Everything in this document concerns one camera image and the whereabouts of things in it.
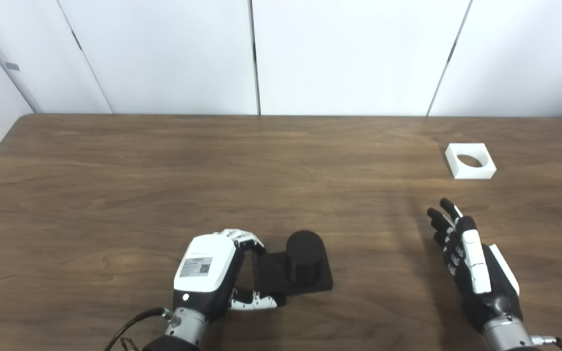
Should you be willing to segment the white and black right hand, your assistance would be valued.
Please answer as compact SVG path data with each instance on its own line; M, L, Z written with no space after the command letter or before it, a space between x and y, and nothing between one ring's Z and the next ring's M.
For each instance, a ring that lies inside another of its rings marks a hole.
M464 215L448 198L440 200L440 207L441 211L429 208L427 215L468 322L482 331L494 318L522 320L519 285L498 247L484 244L474 218Z

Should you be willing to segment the white and black left hand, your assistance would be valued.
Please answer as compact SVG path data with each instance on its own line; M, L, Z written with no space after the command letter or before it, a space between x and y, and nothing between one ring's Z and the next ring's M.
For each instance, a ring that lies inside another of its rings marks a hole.
M212 324L230 310L284 307L287 299L282 295L236 286L248 251L256 255L267 253L261 240L247 231L225 229L194 237L174 277L173 309L196 311Z

